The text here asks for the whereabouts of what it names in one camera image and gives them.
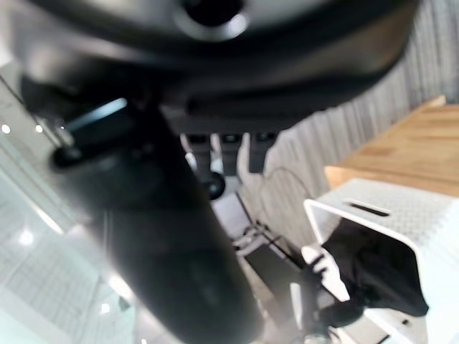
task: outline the black fabric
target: black fabric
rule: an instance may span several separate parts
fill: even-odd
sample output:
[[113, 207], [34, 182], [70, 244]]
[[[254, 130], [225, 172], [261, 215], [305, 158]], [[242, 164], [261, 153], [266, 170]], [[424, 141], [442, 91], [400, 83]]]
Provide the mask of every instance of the black fabric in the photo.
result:
[[352, 300], [412, 316], [427, 313], [415, 253], [407, 245], [342, 219], [323, 248], [336, 260]]

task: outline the white box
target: white box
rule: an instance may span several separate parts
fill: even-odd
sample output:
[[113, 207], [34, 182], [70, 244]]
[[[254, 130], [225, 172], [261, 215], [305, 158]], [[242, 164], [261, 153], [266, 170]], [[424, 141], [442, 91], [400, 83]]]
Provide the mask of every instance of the white box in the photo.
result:
[[399, 343], [451, 343], [459, 333], [459, 199], [354, 179], [317, 200], [305, 200], [304, 206], [320, 244], [345, 218], [409, 246], [415, 253], [422, 292], [430, 307], [427, 316], [411, 318], [412, 326], [406, 327], [391, 310], [367, 310], [365, 315]]

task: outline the black cable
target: black cable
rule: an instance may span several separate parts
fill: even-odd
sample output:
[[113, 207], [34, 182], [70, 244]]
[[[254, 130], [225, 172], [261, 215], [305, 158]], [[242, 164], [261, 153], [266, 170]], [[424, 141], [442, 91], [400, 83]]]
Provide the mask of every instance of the black cable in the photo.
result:
[[306, 186], [306, 184], [303, 182], [303, 180], [300, 178], [300, 176], [297, 173], [293, 172], [289, 168], [286, 168], [286, 167], [283, 167], [283, 166], [279, 166], [277, 168], [274, 168], [271, 172], [269, 172], [269, 174], [267, 176], [262, 175], [263, 183], [262, 183], [261, 187], [259, 187], [259, 189], [256, 192], [256, 195], [258, 195], [260, 197], [261, 209], [254, 216], [255, 219], [258, 219], [258, 216], [262, 212], [264, 212], [266, 217], [268, 218], [268, 221], [271, 222], [271, 219], [270, 219], [270, 216], [269, 216], [269, 211], [267, 210], [267, 207], [266, 207], [266, 204], [265, 204], [265, 202], [263, 200], [261, 192], [268, 185], [268, 182], [274, 177], [274, 175], [277, 172], [281, 172], [281, 171], [290, 174], [298, 182], [298, 184], [305, 191], [305, 197], [307, 197], [307, 198], [311, 197], [311, 191], [309, 190], [309, 188]]
[[328, 333], [330, 333], [333, 337], [335, 337], [335, 339], [338, 340], [338, 344], [342, 343], [341, 338], [339, 337], [338, 333], [336, 333], [334, 330], [332, 330], [331, 328], [328, 328]]

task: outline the black bag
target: black bag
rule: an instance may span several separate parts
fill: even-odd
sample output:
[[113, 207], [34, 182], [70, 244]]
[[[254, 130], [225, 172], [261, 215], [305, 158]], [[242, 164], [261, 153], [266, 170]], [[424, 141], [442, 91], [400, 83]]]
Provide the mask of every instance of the black bag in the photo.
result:
[[339, 267], [351, 300], [370, 308], [391, 308], [419, 317], [424, 300], [415, 253], [405, 244], [342, 219], [323, 244]]

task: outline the black cylinder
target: black cylinder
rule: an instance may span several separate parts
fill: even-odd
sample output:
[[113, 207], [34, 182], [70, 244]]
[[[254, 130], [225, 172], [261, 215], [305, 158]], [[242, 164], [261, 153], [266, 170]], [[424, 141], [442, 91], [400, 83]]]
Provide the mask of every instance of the black cylinder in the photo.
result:
[[61, 151], [53, 169], [114, 267], [178, 339], [250, 343], [262, 327], [252, 290], [179, 140], [153, 117], [142, 149], [65, 168]]

